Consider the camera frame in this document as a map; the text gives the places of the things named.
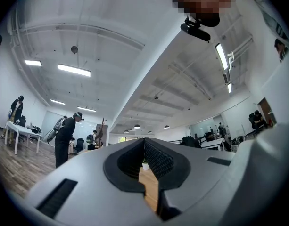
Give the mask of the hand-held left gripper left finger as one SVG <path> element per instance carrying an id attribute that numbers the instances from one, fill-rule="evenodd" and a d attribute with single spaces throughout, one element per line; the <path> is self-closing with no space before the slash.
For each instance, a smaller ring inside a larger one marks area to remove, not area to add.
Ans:
<path id="1" fill-rule="evenodd" d="M 136 139 L 70 159 L 25 197 L 37 226 L 162 226 L 145 201 L 138 174 L 148 139 Z"/>

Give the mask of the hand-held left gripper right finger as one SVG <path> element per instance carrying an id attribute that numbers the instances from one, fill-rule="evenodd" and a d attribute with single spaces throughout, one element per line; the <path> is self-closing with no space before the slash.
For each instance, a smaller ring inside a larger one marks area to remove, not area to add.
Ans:
<path id="1" fill-rule="evenodd" d="M 225 187 L 220 186 L 220 180 L 235 153 L 145 138 L 144 154 L 158 179 L 157 213 L 144 225 L 221 224 L 231 194 L 224 192 Z"/>

